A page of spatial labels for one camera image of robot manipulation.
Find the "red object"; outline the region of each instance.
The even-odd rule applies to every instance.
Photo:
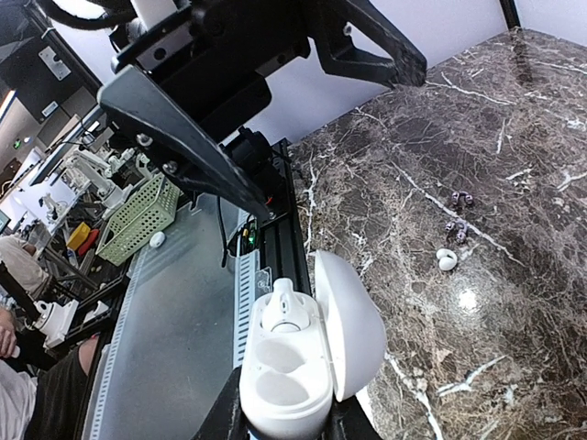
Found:
[[[85,253],[90,250],[90,248],[92,247],[92,245],[95,243],[95,240],[98,239],[98,236],[100,235],[100,230],[99,229],[92,229],[90,231],[90,234],[88,235],[88,237],[86,238],[86,240],[83,242],[83,244],[77,249],[77,255],[79,255],[80,257],[83,257],[85,255]]]

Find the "person's hand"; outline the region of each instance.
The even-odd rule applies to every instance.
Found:
[[[17,335],[12,323],[0,322],[0,358],[11,358],[17,346]]]

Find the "orange object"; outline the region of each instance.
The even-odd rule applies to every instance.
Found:
[[[87,240],[85,240],[83,242],[83,244],[79,247],[79,249],[77,249],[77,255],[79,255],[80,257],[83,257],[85,255],[85,253],[88,250],[90,250],[92,245],[95,243],[95,240],[98,239],[99,235],[100,235],[99,229],[92,229],[92,231],[88,235]]]
[[[79,226],[75,228],[72,236],[67,242],[67,247],[71,250],[77,250],[85,240],[87,240],[92,229],[86,223],[81,222]]]

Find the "person's knee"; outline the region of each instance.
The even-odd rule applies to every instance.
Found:
[[[80,358],[80,365],[82,366],[82,370],[86,376],[90,372],[90,367],[92,366],[92,360],[94,359],[97,345],[97,338],[88,339],[80,345],[80,350],[78,352]]]

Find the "gray table surface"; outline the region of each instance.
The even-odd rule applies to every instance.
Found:
[[[222,206],[230,234],[238,209]],[[165,234],[137,255],[86,424],[92,440],[190,439],[232,370],[234,265],[220,268],[216,198],[178,211]]]

